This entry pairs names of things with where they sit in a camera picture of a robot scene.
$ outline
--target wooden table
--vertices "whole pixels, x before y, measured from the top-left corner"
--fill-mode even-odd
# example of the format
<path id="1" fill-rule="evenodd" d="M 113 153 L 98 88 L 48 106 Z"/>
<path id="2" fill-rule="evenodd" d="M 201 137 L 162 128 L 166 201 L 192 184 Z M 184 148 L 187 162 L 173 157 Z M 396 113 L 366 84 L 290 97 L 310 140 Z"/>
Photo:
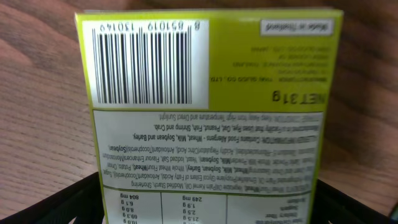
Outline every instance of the wooden table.
<path id="1" fill-rule="evenodd" d="M 299 6 L 345 11 L 320 178 L 387 215 L 398 199 L 398 2 L 0 0 L 0 218 L 97 171 L 74 12 Z"/>

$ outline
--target wood grain surface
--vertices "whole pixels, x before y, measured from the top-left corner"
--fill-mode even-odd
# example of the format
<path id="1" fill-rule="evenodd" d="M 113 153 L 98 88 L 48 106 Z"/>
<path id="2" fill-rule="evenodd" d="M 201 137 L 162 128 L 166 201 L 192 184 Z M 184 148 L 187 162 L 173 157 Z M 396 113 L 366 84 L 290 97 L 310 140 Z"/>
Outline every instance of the wood grain surface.
<path id="1" fill-rule="evenodd" d="M 331 6 L 345 11 L 320 178 L 388 214 L 398 200 L 398 2 L 0 0 L 0 219 L 97 171 L 74 13 Z"/>

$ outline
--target nutrition facts table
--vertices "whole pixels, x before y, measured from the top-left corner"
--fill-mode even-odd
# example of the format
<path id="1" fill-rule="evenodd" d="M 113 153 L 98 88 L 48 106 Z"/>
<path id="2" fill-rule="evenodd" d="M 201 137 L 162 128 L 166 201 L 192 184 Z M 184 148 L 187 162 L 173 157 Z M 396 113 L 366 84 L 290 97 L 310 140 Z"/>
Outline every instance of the nutrition facts table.
<path id="1" fill-rule="evenodd" d="M 110 224 L 306 223 L 310 194 L 257 196 L 104 188 Z"/>

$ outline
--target barcode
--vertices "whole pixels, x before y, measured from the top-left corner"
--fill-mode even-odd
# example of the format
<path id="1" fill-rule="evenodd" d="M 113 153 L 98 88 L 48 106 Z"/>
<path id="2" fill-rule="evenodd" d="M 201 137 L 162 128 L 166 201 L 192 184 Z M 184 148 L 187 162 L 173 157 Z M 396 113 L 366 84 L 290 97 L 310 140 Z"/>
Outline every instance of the barcode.
<path id="1" fill-rule="evenodd" d="M 83 22 L 95 108 L 208 108 L 209 22 Z"/>
<path id="2" fill-rule="evenodd" d="M 192 103 L 191 26 L 185 32 L 92 32 L 99 103 Z"/>

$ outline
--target white sticker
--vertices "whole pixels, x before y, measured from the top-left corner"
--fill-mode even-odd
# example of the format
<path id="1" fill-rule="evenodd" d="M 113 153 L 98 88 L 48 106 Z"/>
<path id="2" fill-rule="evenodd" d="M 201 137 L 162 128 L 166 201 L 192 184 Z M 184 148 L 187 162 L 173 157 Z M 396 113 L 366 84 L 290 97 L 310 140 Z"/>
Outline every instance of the white sticker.
<path id="1" fill-rule="evenodd" d="M 261 35 L 332 35 L 333 19 L 264 19 Z"/>
<path id="2" fill-rule="evenodd" d="M 96 111 L 110 223 L 305 223 L 323 113 Z"/>
<path id="3" fill-rule="evenodd" d="M 208 21 L 85 21 L 83 35 L 94 107 L 208 109 Z"/>

